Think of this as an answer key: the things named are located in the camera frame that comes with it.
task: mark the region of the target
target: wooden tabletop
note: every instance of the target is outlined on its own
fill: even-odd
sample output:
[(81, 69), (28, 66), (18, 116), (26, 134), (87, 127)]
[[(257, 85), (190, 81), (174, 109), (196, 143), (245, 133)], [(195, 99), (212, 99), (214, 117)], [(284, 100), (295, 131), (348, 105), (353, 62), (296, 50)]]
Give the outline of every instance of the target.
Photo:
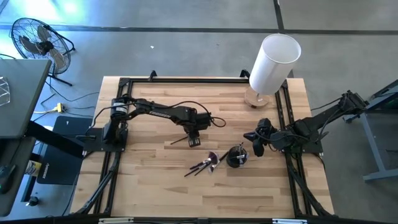
[[(104, 77), (96, 113), (111, 105), (119, 78)], [(303, 79), (287, 81), (295, 119), (311, 116)], [(132, 88), (135, 98), (163, 105), (197, 101), (213, 116), (224, 118), (227, 125), (200, 131), (201, 146), (189, 148), (186, 141), (170, 145), (185, 133), (181, 126), (167, 119), (140, 115), (129, 121), (129, 137), (119, 167), (112, 216), (293, 217), (283, 154), (266, 147), (264, 156), (256, 157), (251, 142), (243, 138), (243, 134), (252, 131), (261, 118), (269, 118), (272, 125), (279, 128), (275, 98), (272, 97), (272, 101), (261, 109), (250, 108), (243, 99), (248, 86), (232, 83), (135, 83)], [(197, 105), (184, 106), (202, 111)], [(96, 127), (103, 127), (108, 120), (109, 110), (106, 110), (98, 117)], [(183, 177), (189, 167), (207, 158), (208, 151), (221, 156), (241, 142), (250, 155), (244, 167), (233, 169), (223, 161), (213, 174), (206, 170), (196, 177)], [(103, 152), (95, 152), (83, 161), (71, 212), (81, 208), (98, 186), (103, 157)], [(304, 154), (303, 163), (308, 187), (325, 209), (333, 213), (322, 163), (312, 154)], [(103, 208), (107, 193), (108, 189), (105, 190)], [(304, 211), (299, 190), (298, 196)]]

